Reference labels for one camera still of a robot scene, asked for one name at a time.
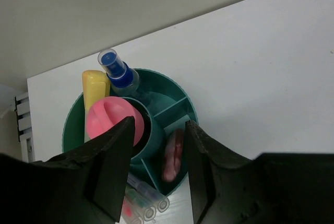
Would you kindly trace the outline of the green grey pen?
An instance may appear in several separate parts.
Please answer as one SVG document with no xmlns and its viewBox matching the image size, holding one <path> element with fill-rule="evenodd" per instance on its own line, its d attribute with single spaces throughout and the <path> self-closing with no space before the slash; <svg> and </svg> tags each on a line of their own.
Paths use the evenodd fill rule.
<svg viewBox="0 0 334 224">
<path fill-rule="evenodd" d="M 126 185 L 125 197 L 144 221 L 154 220 L 157 212 L 156 208 L 133 187 Z"/>
</svg>

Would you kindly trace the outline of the pink clear highlighter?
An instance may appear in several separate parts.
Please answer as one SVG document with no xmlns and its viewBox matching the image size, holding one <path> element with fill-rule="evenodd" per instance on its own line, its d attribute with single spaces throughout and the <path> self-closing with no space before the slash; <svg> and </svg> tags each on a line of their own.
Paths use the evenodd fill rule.
<svg viewBox="0 0 334 224">
<path fill-rule="evenodd" d="M 176 179 L 182 164 L 184 145 L 184 130 L 177 128 L 168 137 L 164 151 L 164 163 L 162 179 L 165 182 L 172 182 Z"/>
</svg>

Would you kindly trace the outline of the purple grey pen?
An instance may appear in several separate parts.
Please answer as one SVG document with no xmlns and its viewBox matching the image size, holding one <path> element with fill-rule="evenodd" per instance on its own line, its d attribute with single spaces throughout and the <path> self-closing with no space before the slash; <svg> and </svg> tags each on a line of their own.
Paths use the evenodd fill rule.
<svg viewBox="0 0 334 224">
<path fill-rule="evenodd" d="M 150 201 L 160 213 L 165 212 L 169 208 L 170 201 L 165 195 L 131 173 L 128 174 L 127 183 Z"/>
</svg>

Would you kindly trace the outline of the yellow highlighter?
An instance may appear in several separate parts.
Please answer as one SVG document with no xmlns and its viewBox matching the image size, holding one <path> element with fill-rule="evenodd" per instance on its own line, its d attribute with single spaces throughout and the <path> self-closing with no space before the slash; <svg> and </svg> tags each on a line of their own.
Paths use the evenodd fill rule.
<svg viewBox="0 0 334 224">
<path fill-rule="evenodd" d="M 110 86 L 110 80 L 106 73 L 102 71 L 86 70 L 82 73 L 83 101 L 85 107 L 84 142 L 90 140 L 86 130 L 89 109 L 98 100 L 109 96 Z"/>
</svg>

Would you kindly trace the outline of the clear glue bottle blue cap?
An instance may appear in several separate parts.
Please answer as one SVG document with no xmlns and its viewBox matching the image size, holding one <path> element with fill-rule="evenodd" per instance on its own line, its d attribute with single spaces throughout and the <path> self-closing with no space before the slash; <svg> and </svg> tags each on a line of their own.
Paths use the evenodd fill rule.
<svg viewBox="0 0 334 224">
<path fill-rule="evenodd" d="M 115 50 L 102 50 L 98 55 L 98 62 L 118 96 L 136 99 L 145 106 L 152 102 L 152 96 L 144 88 L 138 72 L 122 61 Z"/>
</svg>

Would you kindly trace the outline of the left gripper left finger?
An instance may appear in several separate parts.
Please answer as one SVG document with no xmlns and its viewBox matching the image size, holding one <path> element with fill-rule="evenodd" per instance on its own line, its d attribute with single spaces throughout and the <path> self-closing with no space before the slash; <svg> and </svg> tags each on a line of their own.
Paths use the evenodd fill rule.
<svg viewBox="0 0 334 224">
<path fill-rule="evenodd" d="M 118 223 L 135 120 L 48 161 L 1 154 L 1 223 Z"/>
</svg>

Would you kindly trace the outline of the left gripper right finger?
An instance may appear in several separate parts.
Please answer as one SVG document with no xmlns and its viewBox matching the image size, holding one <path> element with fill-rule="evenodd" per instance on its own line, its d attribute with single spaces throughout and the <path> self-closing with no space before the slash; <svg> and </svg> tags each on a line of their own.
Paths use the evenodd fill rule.
<svg viewBox="0 0 334 224">
<path fill-rule="evenodd" d="M 333 155 L 247 159 L 185 124 L 194 223 L 333 223 Z"/>
</svg>

